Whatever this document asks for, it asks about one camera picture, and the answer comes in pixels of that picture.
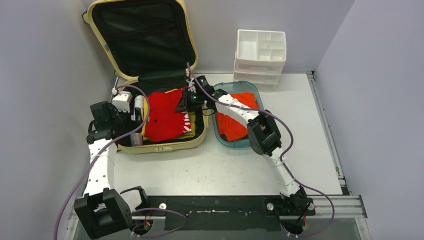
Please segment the yellow hard-shell suitcase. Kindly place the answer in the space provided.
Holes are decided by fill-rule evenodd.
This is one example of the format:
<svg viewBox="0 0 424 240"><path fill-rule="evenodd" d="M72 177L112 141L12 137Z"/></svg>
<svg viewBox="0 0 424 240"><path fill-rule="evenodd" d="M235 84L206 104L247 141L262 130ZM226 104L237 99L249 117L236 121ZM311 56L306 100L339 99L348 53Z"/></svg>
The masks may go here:
<svg viewBox="0 0 424 240"><path fill-rule="evenodd" d="M187 86L185 78L198 63L186 5L182 0L97 0L83 14L104 49L115 74L132 97ZM190 149L202 143L208 118L201 108L189 114L192 131L160 142L131 146L128 132L115 131L117 148L129 154Z"/></svg>

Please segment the orange t-shirt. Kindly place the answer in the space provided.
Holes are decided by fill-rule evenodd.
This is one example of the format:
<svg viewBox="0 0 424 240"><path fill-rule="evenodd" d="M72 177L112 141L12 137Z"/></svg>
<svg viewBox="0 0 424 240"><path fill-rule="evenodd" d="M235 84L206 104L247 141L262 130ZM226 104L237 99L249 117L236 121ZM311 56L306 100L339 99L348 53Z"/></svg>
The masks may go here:
<svg viewBox="0 0 424 240"><path fill-rule="evenodd" d="M255 95L252 92L231 93L230 95L248 108L257 109L259 107ZM218 112L216 114L216 121L219 134L224 135L227 142L237 141L248 135L245 125L240 124L225 114Z"/></svg>

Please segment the teal transparent plastic tray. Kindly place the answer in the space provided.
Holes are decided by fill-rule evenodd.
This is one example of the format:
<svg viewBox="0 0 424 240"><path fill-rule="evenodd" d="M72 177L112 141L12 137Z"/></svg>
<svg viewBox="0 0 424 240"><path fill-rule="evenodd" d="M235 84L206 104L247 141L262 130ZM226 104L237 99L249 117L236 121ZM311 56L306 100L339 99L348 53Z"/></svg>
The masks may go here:
<svg viewBox="0 0 424 240"><path fill-rule="evenodd" d="M262 109L263 104L257 87L247 81L221 82L213 86L222 89L248 108ZM228 148L248 148L250 146L246 127L223 114L212 115L214 133L217 140Z"/></svg>

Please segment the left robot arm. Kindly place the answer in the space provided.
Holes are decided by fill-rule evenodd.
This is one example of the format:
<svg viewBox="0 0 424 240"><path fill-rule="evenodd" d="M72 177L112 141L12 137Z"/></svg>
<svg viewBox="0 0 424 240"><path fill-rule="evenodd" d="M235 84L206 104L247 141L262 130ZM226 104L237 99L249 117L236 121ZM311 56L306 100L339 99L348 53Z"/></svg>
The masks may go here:
<svg viewBox="0 0 424 240"><path fill-rule="evenodd" d="M132 213L145 214L150 202L141 186L122 192L114 188L117 145L113 139L122 125L117 108L102 101L90 106L93 120L86 141L90 151L90 170L82 197L74 201L74 210L92 240L125 230L133 225Z"/></svg>

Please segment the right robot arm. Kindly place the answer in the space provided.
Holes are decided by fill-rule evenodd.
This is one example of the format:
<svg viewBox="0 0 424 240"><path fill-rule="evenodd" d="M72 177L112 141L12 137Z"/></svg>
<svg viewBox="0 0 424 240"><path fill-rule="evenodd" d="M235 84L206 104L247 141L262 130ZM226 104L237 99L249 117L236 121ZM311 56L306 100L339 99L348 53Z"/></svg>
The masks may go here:
<svg viewBox="0 0 424 240"><path fill-rule="evenodd" d="M182 91L176 112L207 107L241 124L247 131L250 148L270 165L282 198L282 207L287 214L301 217L314 215L313 200L283 161L286 150L282 148L281 133L274 115L267 110L249 107L233 94L214 88L204 76L187 76L185 81L188 88Z"/></svg>

